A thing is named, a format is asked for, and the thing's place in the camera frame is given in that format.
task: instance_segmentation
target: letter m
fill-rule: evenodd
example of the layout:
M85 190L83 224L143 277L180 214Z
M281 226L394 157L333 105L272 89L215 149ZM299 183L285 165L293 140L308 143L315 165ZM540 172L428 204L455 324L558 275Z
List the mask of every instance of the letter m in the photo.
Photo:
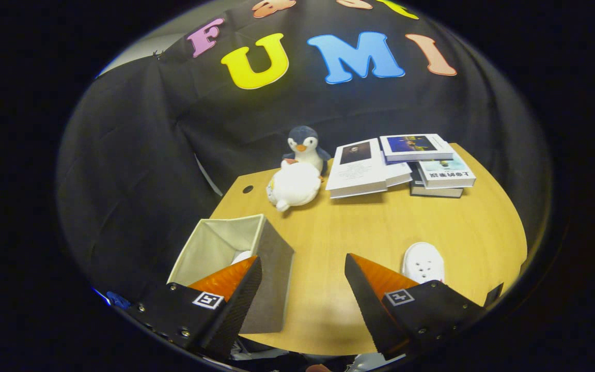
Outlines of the letter m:
M329 84L345 83L352 80L352 74L345 71L343 63L362 78L369 72L369 62L373 59L373 75L379 78L399 78L405 75L394 60L389 50L387 36L381 33L361 33L357 41L357 49L334 35L314 36L307 40L308 45L317 47L321 54L329 75L325 81Z

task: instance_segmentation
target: gray storage box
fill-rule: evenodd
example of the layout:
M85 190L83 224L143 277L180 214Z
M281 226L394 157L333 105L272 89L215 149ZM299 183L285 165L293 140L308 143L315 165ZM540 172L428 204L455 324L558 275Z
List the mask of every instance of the gray storage box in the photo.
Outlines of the gray storage box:
M263 214L241 219L199 221L167 282L188 286L226 268L244 251L260 257L263 280L240 333L279 332L284 326L293 248Z

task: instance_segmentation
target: black cloth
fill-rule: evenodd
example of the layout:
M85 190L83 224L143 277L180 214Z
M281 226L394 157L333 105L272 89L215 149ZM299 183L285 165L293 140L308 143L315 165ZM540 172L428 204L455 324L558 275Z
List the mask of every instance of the black cloth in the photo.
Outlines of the black cloth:
M255 3L217 16L225 21L216 45L200 56L182 38L159 58L97 78L75 109L59 153L57 203L73 255L101 292L134 301L166 281L192 228L218 201L195 155L225 192L240 175L278 167L298 125L315 129L329 153L389 134L437 133L456 142L505 189L528 246L538 241L552 183L543 133L519 92L477 50L422 14L408 19L383 3L361 10L302 0L262 19L250 11ZM349 82L327 84L323 56L307 40L331 34L356 47L365 31L387 35L405 76L352 72ZM270 61L255 42L273 33L284 35L288 71L259 89L236 87L222 57L249 47L253 70L264 71ZM406 34L435 40L458 74L428 71Z

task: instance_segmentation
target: table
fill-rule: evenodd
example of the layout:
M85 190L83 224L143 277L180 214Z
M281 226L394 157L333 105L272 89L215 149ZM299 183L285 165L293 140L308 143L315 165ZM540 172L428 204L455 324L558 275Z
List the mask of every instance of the table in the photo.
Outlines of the table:
M501 283L506 292L527 255L522 222L493 176L458 144L451 145L477 176L461 198L411 196L408 184L399 184L332 200L323 183L309 204L281 213L265 191L278 169L238 177L211 218L265 214L295 250L284 329L241 336L300 353L376 352L344 275L347 253L400 272L405 250L428 242L444 258L446 284L463 296L483 306ZM244 193L248 186L253 189Z

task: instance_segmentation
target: book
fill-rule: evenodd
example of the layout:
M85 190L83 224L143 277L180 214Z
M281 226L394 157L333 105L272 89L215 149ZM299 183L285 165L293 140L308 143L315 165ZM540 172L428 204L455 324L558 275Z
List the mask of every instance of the book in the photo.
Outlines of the book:
M446 188L446 189L427 189L424 186L424 180L418 171L418 165L411 164L413 167L413 180L410 181L410 195L418 195L425 197L448 197L460 198L463 195L463 188Z
M387 191L386 172L377 138L338 146L325 189L330 198Z
M471 188L477 180L455 151L451 160L421 161L417 165L427 189Z
M410 183L410 195L418 195L424 197L448 197L460 198L463 195L463 188L448 188L448 189L427 189L423 184Z
M387 183L387 187L390 188L397 184L412 181L411 172L412 170L406 162L385 164L385 182Z
M437 134L380 136L386 162L451 159L454 150Z

